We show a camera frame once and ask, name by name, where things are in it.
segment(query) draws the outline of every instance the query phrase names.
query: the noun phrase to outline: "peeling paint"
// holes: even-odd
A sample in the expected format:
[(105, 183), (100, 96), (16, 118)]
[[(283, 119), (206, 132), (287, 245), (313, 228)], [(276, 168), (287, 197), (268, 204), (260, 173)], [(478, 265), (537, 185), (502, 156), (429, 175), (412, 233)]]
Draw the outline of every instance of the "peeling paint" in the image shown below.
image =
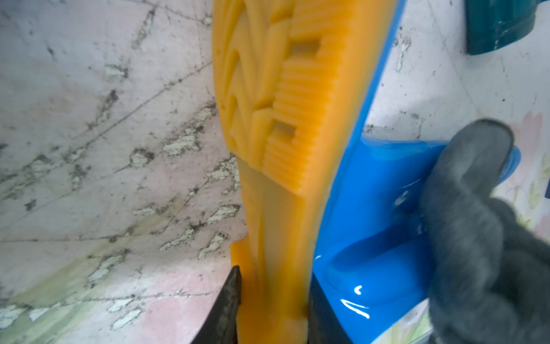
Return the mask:
[(149, 152), (143, 148), (136, 148), (130, 155), (130, 165), (132, 167), (144, 167), (155, 158), (155, 153)]
[(405, 52), (410, 48), (411, 46), (411, 38), (405, 37), (405, 39), (401, 42), (401, 52), (399, 53), (399, 57), (397, 58), (397, 67), (395, 68), (398, 72), (401, 71), (401, 68), (403, 67), (403, 58), (405, 57)]
[(214, 171), (206, 173), (209, 182), (222, 181), (229, 176), (233, 177), (233, 185), (225, 190), (223, 194), (228, 194), (231, 191), (235, 191), (240, 188), (239, 179), (239, 166), (237, 164), (237, 158), (231, 154), (231, 157), (219, 163)]
[(96, 282), (97, 280), (104, 278), (115, 265), (118, 265), (124, 261), (129, 252), (130, 250), (126, 249), (116, 255), (105, 257), (97, 269), (90, 276), (88, 276), (88, 282)]
[(111, 330), (116, 331), (123, 328), (127, 323), (131, 322), (141, 314), (141, 309), (136, 308), (126, 313), (122, 318), (119, 318), (111, 325)]
[(80, 159), (84, 152), (86, 151), (85, 148), (78, 148), (77, 150), (73, 151), (69, 155), (67, 155), (64, 159), (66, 163), (73, 163), (76, 160)]
[(35, 308), (29, 312), (29, 319), (33, 323), (36, 321), (36, 319), (40, 318), (44, 315), (45, 312), (49, 311), (49, 308)]
[(196, 137), (197, 130), (195, 128), (188, 128), (185, 130), (185, 134), (181, 135), (174, 141), (164, 145), (162, 148), (168, 155), (180, 155), (186, 150), (200, 150)]
[(231, 204), (231, 205), (222, 205), (219, 207), (218, 211), (206, 220), (206, 223), (216, 223), (220, 220), (226, 219), (227, 217), (233, 217), (239, 211), (240, 205)]
[(123, 81), (128, 78), (128, 67), (118, 64), (106, 64), (104, 79), (108, 82)]
[(210, 240), (210, 242), (208, 243), (208, 246), (199, 251), (198, 259), (202, 259), (206, 257), (208, 253), (218, 250), (226, 241), (227, 238), (223, 234), (216, 233), (216, 235), (214, 235), (212, 240)]
[(152, 207), (150, 207), (150, 206), (146, 206), (145, 208), (137, 209), (137, 210), (134, 210), (132, 212), (132, 214), (134, 214), (134, 216), (153, 215), (153, 214), (156, 214), (156, 213), (157, 213), (157, 211), (155, 209), (153, 209)]
[(24, 308), (19, 308), (16, 305), (9, 305), (0, 308), (0, 330), (7, 329), (17, 319), (17, 317), (25, 311)]
[(191, 236), (193, 236), (193, 233), (195, 233), (195, 231), (193, 230), (193, 228), (191, 227), (187, 227), (185, 229), (185, 232), (183, 233), (183, 235), (177, 239), (174, 239), (172, 241), (169, 241), (169, 242), (166, 242), (164, 243), (164, 245), (162, 245), (158, 251), (159, 252), (164, 252), (166, 251), (167, 249), (169, 249), (170, 247), (174, 247), (174, 246), (178, 246), (179, 244), (183, 243), (184, 241), (186, 241), (187, 239), (189, 239)]
[(127, 298), (127, 299), (121, 299), (121, 300), (115, 300), (113, 305), (109, 308), (107, 308), (107, 311), (109, 313), (115, 313), (115, 312), (118, 312), (119, 310), (123, 309), (124, 307), (126, 307), (130, 302), (132, 302), (134, 299), (133, 298)]
[(210, 107), (202, 108), (193, 117), (195, 117), (201, 122), (204, 122), (210, 117), (212, 117), (212, 108)]
[(215, 111), (215, 103), (208, 105), (200, 109), (199, 111), (197, 111), (193, 115), (194, 119), (192, 121), (192, 124), (190, 125), (188, 123), (186, 125), (188, 127), (185, 128), (183, 134), (180, 135), (175, 140), (172, 140), (166, 145), (164, 145), (162, 150), (166, 152), (169, 156), (180, 155), (183, 152), (188, 150), (192, 150), (192, 151), (201, 150), (197, 135), (199, 132), (202, 131), (202, 125), (204, 121), (212, 117), (214, 111)]

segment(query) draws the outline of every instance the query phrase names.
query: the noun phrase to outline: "ridged tread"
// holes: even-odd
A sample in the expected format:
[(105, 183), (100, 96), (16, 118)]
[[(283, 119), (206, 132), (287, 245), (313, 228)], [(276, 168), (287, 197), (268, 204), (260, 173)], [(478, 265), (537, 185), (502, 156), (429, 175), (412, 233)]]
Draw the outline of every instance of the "ridged tread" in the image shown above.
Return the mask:
[(312, 254), (395, 0), (214, 0), (214, 86), (249, 233), (239, 343), (303, 343)]

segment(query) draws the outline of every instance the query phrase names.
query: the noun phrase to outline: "grime stain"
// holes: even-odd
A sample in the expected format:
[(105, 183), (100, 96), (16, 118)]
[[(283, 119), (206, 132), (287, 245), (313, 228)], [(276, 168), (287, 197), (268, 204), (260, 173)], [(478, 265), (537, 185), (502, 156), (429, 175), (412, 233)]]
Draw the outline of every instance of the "grime stain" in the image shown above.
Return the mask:
[(126, 307), (130, 302), (132, 302), (134, 300), (134, 298), (126, 298), (126, 299), (120, 299), (120, 300), (115, 300), (113, 305), (110, 306), (109, 308), (107, 308), (107, 311), (109, 313), (115, 313), (115, 312), (118, 312), (119, 310), (123, 309), (124, 307)]
[(49, 46), (46, 46), (46, 50), (48, 51), (49, 55), (52, 57), (52, 60), (56, 60), (56, 53), (51, 49)]
[(227, 237), (221, 233), (216, 233), (214, 237), (210, 240), (207, 247), (202, 248), (199, 251), (199, 256), (197, 257), (199, 260), (206, 257), (208, 253), (217, 251), (224, 242), (227, 241)]
[(31, 211), (32, 208), (36, 207), (36, 199), (31, 199), (30, 202), (25, 203), (25, 210)]
[(126, 324), (136, 319), (141, 314), (141, 309), (136, 308), (134, 310), (129, 311), (128, 313), (124, 314), (123, 317), (119, 318), (117, 321), (115, 321), (111, 325), (111, 330), (116, 331), (123, 328)]
[(218, 221), (221, 221), (223, 219), (227, 219), (228, 217), (234, 217), (235, 214), (240, 209), (240, 205), (238, 204), (230, 204), (230, 205), (222, 205), (218, 208), (218, 210), (214, 213), (214, 215), (210, 216), (208, 220), (206, 220), (207, 224), (216, 223)]
[(193, 234), (195, 233), (195, 230), (192, 228), (192, 227), (187, 227), (185, 229), (185, 232), (183, 233), (183, 235), (177, 239), (174, 239), (172, 241), (169, 241), (169, 242), (166, 242), (164, 243), (159, 249), (158, 251), (159, 252), (164, 252), (166, 251), (167, 249), (169, 249), (170, 247), (175, 247), (175, 246), (178, 246), (180, 244), (182, 244), (183, 242), (185, 242), (187, 239), (189, 239), (190, 237), (193, 236)]
[(75, 165), (73, 171), (70, 173), (71, 176), (71, 187), (73, 190), (78, 190), (82, 186), (82, 180), (88, 175), (88, 172), (84, 170), (80, 165)]
[(153, 28), (153, 22), (155, 20), (155, 11), (156, 7), (151, 8), (149, 12), (147, 12), (147, 16), (145, 17), (145, 20), (141, 24), (141, 27), (137, 31), (136, 35), (137, 38), (134, 42), (132, 42), (132, 49), (137, 50), (141, 47), (141, 44), (143, 43), (143, 40), (149, 36), (151, 33), (151, 29)]
[(23, 194), (23, 190), (27, 186), (36, 183), (39, 179), (48, 175), (51, 170), (61, 166), (62, 163), (63, 161), (54, 163), (44, 154), (39, 154), (31, 163), (21, 169), (21, 180), (15, 186), (9, 188), (2, 199), (17, 199)]
[(132, 167), (144, 167), (155, 158), (155, 153), (143, 148), (136, 148), (130, 155), (130, 165)]
[(98, 280), (107, 276), (107, 274), (113, 269), (113, 267), (122, 263), (126, 259), (128, 253), (130, 253), (130, 250), (124, 249), (117, 254), (104, 257), (97, 269), (92, 272), (90, 276), (88, 276), (88, 282), (96, 283)]
[(107, 96), (102, 98), (102, 101), (97, 109), (96, 119), (92, 123), (88, 123), (88, 130), (93, 129), (100, 123), (105, 122), (111, 117), (111, 109), (113, 105), (118, 101), (118, 94), (116, 89), (112, 89)]
[(0, 143), (0, 157), (2, 156), (2, 155), (1, 155), (2, 150), (3, 150), (4, 148), (6, 148), (7, 146), (8, 146), (7, 143)]

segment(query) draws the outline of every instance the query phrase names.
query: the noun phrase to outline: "white paint chip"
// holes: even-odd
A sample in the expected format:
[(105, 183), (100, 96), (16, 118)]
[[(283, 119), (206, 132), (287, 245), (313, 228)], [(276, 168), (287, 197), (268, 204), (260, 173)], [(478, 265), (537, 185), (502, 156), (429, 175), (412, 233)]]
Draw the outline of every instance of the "white paint chip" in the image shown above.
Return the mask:
[(199, 146), (196, 143), (197, 138), (194, 133), (181, 135), (175, 141), (164, 145), (162, 148), (168, 155), (179, 155), (186, 150), (199, 150)]
[(202, 122), (206, 121), (209, 117), (212, 116), (212, 110), (209, 107), (205, 107), (198, 111), (194, 117)]
[(126, 313), (122, 318), (119, 318), (111, 325), (111, 330), (116, 331), (123, 328), (127, 323), (137, 318), (141, 313), (141, 309), (136, 308)]
[(408, 191), (408, 190), (405, 191), (401, 196), (399, 196), (398, 199), (395, 200), (394, 205), (395, 205), (395, 206), (398, 206), (398, 205), (400, 205), (401, 203), (403, 203), (404, 201), (406, 201), (406, 200), (407, 200), (407, 197), (406, 197), (406, 196), (407, 196), (408, 194), (409, 194), (409, 191)]
[(149, 158), (142, 153), (135, 153), (130, 157), (130, 163), (133, 167), (144, 167), (148, 162)]
[(65, 161), (68, 163), (73, 163), (76, 160), (80, 159), (82, 155), (84, 154), (85, 149), (79, 148), (75, 151), (73, 151), (71, 154), (69, 154), (67, 157), (65, 157)]
[(0, 330), (7, 329), (25, 309), (16, 305), (0, 308)]
[(212, 17), (204, 17), (202, 23), (206, 26), (212, 25)]
[(118, 312), (119, 310), (123, 309), (124, 307), (126, 307), (130, 302), (132, 302), (134, 299), (133, 298), (127, 298), (127, 299), (120, 299), (120, 300), (115, 300), (113, 305), (109, 308), (107, 308), (107, 311), (109, 313), (114, 313), (114, 312)]
[(185, 232), (183, 233), (183, 235), (181, 237), (165, 243), (163, 246), (160, 247), (160, 249), (158, 249), (158, 251), (159, 252), (164, 252), (167, 249), (169, 249), (170, 247), (174, 247), (174, 246), (177, 246), (177, 245), (183, 243), (184, 241), (189, 239), (193, 235), (193, 233), (195, 233), (193, 228), (187, 227), (185, 229)]
[(153, 208), (151, 208), (150, 206), (146, 206), (145, 208), (142, 208), (142, 209), (137, 209), (137, 210), (134, 210), (132, 212), (132, 214), (134, 214), (134, 216), (144, 216), (144, 215), (153, 215), (153, 214), (156, 214), (157, 211)]
[[(233, 177), (233, 190), (240, 188), (239, 177), (239, 165), (237, 164), (237, 158), (233, 155), (227, 161), (222, 161), (219, 166), (212, 172), (206, 174), (208, 181), (216, 182), (222, 181), (229, 176)], [(224, 194), (228, 194), (231, 190), (224, 191)]]
[(208, 246), (200, 250), (198, 259), (202, 259), (206, 257), (208, 253), (214, 252), (215, 250), (219, 249), (226, 240), (227, 239), (221, 234), (216, 233), (216, 235), (214, 235), (212, 240), (210, 240), (210, 242), (208, 243)]
[(102, 261), (90, 276), (88, 276), (88, 282), (95, 282), (105, 277), (106, 274), (117, 264), (120, 264), (124, 260), (122, 254), (117, 254)]
[(49, 308), (35, 308), (29, 312), (29, 319), (32, 322), (35, 322), (36, 319), (44, 315), (45, 312), (49, 311)]
[(406, 37), (401, 43), (401, 51), (399, 52), (399, 57), (397, 58), (397, 67), (395, 68), (398, 72), (401, 71), (403, 67), (403, 58), (405, 57), (405, 52), (411, 46), (411, 38)]
[(226, 219), (227, 217), (233, 217), (239, 211), (237, 205), (222, 205), (219, 207), (218, 211), (206, 220), (207, 224), (216, 223), (220, 220)]

